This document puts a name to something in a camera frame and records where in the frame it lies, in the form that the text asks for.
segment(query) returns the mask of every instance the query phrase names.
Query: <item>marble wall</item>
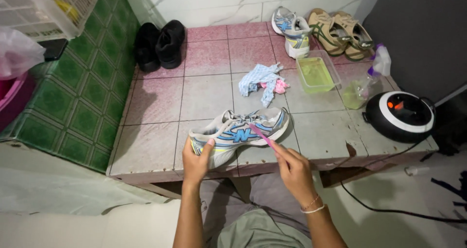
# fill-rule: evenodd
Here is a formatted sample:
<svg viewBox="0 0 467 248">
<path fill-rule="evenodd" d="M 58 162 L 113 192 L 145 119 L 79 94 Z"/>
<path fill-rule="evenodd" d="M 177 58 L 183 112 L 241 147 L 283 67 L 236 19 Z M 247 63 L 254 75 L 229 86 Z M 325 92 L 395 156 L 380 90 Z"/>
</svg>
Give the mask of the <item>marble wall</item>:
<svg viewBox="0 0 467 248">
<path fill-rule="evenodd" d="M 172 19 L 186 27 L 268 21 L 278 6 L 306 17 L 313 8 L 344 10 L 363 20 L 377 0 L 128 0 L 140 23 Z"/>
</svg>

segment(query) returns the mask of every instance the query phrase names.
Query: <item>silver and blue sneaker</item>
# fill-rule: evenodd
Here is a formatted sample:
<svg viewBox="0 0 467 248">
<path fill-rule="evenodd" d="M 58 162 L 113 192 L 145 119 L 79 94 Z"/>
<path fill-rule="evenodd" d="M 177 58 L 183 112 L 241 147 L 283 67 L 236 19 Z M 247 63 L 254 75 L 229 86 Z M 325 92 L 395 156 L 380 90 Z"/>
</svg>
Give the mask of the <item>silver and blue sneaker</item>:
<svg viewBox="0 0 467 248">
<path fill-rule="evenodd" d="M 216 141 L 209 158 L 209 168 L 226 163 L 235 150 L 243 145 L 264 146 L 266 141 L 256 134 L 252 123 L 269 139 L 278 139 L 289 125 L 289 113 L 285 109 L 261 109 L 247 115 L 236 115 L 231 110 L 216 117 L 207 127 L 190 130 L 191 146 L 196 155 L 201 155 L 210 138 Z"/>
<path fill-rule="evenodd" d="M 303 58 L 310 51 L 308 33 L 310 27 L 303 17 L 297 17 L 289 9 L 280 6 L 272 14 L 272 28 L 285 36 L 285 51 L 294 58 Z"/>
</svg>

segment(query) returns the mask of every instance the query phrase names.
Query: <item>electric cord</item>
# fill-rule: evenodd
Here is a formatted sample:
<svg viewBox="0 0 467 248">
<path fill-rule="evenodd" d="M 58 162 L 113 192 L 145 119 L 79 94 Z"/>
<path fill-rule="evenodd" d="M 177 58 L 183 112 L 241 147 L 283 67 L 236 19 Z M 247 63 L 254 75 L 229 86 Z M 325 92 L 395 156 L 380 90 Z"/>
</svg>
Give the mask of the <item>electric cord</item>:
<svg viewBox="0 0 467 248">
<path fill-rule="evenodd" d="M 422 99 L 426 99 L 430 104 L 431 104 L 431 110 L 433 111 L 433 127 L 435 126 L 435 122 L 436 122 L 436 108 L 435 108 L 435 105 L 434 103 L 427 97 L 420 97 L 419 98 L 420 100 Z M 419 142 L 411 145 L 410 147 L 408 147 L 406 150 L 403 150 L 401 152 L 398 152 L 398 153 L 395 153 L 395 154 L 392 154 L 392 155 L 389 155 L 387 157 L 384 157 L 382 159 L 379 159 L 379 160 L 375 160 L 375 161 L 372 161 L 370 162 L 369 164 L 363 166 L 362 168 L 358 169 L 358 171 L 356 171 L 355 175 L 358 175 L 360 173 L 360 171 L 366 169 L 366 167 L 370 166 L 370 165 L 373 165 L 377 162 L 381 162 L 381 161 L 386 161 L 390 158 L 393 158 L 395 156 L 398 156 L 398 155 L 401 155 L 401 154 L 404 154 L 406 153 L 407 151 L 415 148 L 418 144 L 422 143 L 425 139 L 427 139 L 430 135 L 432 135 L 434 133 L 434 130 L 432 129 L 423 139 L 421 139 Z M 414 213 L 414 212 L 410 212 L 410 211 L 403 211 L 403 210 L 392 210 L 392 209 L 375 209 L 375 208 L 371 208 L 370 206 L 366 205 L 365 203 L 363 203 L 362 201 L 360 201 L 357 197 L 355 197 L 352 193 L 350 193 L 350 191 L 347 190 L 347 188 L 344 186 L 344 183 L 342 182 L 341 180 L 341 186 L 342 188 L 354 199 L 356 200 L 358 203 L 360 203 L 363 207 L 365 207 L 366 209 L 369 209 L 371 211 L 376 211 L 376 212 L 389 212 L 389 213 L 401 213 L 401 214 L 405 214 L 405 215 L 410 215 L 410 216 L 415 216 L 415 217 L 419 217 L 419 218 L 423 218 L 423 219 L 428 219 L 428 220 L 434 220 L 434 221 L 441 221 L 441 222 L 447 222 L 447 223 L 467 223 L 467 220 L 466 219 L 448 219 L 448 218 L 441 218 L 441 217 L 434 217 L 434 216 L 429 216 L 429 215 L 423 215 L 423 214 L 419 214 L 419 213 Z"/>
</svg>

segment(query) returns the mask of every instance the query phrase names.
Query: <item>yellow liquid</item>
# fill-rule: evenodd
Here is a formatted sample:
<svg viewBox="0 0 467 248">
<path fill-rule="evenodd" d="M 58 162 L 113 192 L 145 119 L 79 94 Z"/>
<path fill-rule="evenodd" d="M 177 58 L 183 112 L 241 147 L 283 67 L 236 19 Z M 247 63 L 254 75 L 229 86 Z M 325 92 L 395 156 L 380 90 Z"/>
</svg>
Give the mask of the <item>yellow liquid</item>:
<svg viewBox="0 0 467 248">
<path fill-rule="evenodd" d="M 365 103 L 365 99 L 358 94 L 359 83 L 353 80 L 342 93 L 342 102 L 344 106 L 350 109 L 359 109 Z"/>
<path fill-rule="evenodd" d="M 298 60 L 298 65 L 302 71 L 305 83 L 308 86 L 323 86 L 321 88 L 312 88 L 312 90 L 307 90 L 306 85 L 304 85 L 305 92 L 326 92 L 334 88 L 334 81 L 332 81 L 332 77 L 321 58 L 312 57 L 300 59 Z"/>
</svg>

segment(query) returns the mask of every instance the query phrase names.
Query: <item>sneaker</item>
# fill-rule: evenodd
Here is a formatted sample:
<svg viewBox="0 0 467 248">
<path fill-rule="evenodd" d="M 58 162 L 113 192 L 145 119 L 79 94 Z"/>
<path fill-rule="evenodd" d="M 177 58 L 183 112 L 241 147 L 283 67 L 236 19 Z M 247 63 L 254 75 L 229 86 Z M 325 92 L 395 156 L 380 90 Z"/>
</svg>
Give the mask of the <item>sneaker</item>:
<svg viewBox="0 0 467 248">
<path fill-rule="evenodd" d="M 177 20 L 168 22 L 161 30 L 155 52 L 165 69 L 182 64 L 182 44 L 185 41 L 185 27 Z"/>
<path fill-rule="evenodd" d="M 310 12 L 308 25 L 312 35 L 330 56 L 341 55 L 352 40 L 344 27 L 336 23 L 323 9 L 315 8 Z"/>
<path fill-rule="evenodd" d="M 345 52 L 348 60 L 357 62 L 365 57 L 372 56 L 372 48 L 375 45 L 363 26 L 350 14 L 338 11 L 333 14 L 336 24 L 340 24 L 351 36 Z"/>
<path fill-rule="evenodd" d="M 143 24 L 136 34 L 133 43 L 133 55 L 143 72 L 154 72 L 161 67 L 161 62 L 155 53 L 155 45 L 161 32 L 152 23 Z"/>
<path fill-rule="evenodd" d="M 207 127 L 190 130 L 191 146 L 199 156 L 207 141 L 213 138 L 216 144 L 209 158 L 209 168 L 219 167 L 226 163 L 240 146 L 267 144 L 251 130 L 250 123 L 255 124 L 264 136 L 276 140 L 289 125 L 289 113 L 280 108 L 261 109 L 247 115 L 236 115 L 227 110 Z"/>
<path fill-rule="evenodd" d="M 297 17 L 295 13 L 281 6 L 274 11 L 271 23 L 276 33 L 285 36 L 285 51 L 290 57 L 297 59 L 308 54 L 310 27 L 303 17 Z"/>
</svg>

